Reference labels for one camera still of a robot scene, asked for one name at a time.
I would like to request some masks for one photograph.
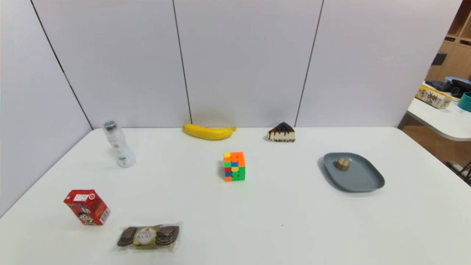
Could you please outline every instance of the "wooden block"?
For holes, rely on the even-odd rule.
[[[339,170],[347,171],[350,167],[350,161],[345,158],[339,158],[337,164],[335,165]]]

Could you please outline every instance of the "gray tray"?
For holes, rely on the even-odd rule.
[[[335,167],[339,158],[350,160],[350,168],[341,171]],[[384,186],[384,178],[366,158],[353,153],[328,153],[324,165],[335,184],[344,190],[365,192]]]

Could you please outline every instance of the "rubik's cube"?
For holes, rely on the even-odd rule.
[[[245,180],[245,158],[243,152],[224,153],[225,181]]]

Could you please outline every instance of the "white desk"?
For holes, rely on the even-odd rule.
[[[124,129],[128,169],[92,131],[0,219],[0,264],[471,264],[471,189],[400,130],[296,128],[295,143],[264,141],[267,130],[205,141]],[[244,182],[220,177],[231,151],[245,153]],[[386,185],[332,186],[321,158],[340,151],[369,159]],[[96,189],[112,211],[104,226],[80,224],[62,202],[72,189]],[[112,251],[127,225],[176,221],[176,253]]]
[[[458,107],[458,102],[453,101],[446,109],[437,109],[414,98],[407,113],[447,139],[471,141],[471,112]]]

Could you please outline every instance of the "bottle label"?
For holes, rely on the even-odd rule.
[[[123,166],[127,166],[129,164],[128,158],[124,155],[124,152],[119,145],[119,143],[114,142],[113,144],[114,151],[118,157],[118,163]]]

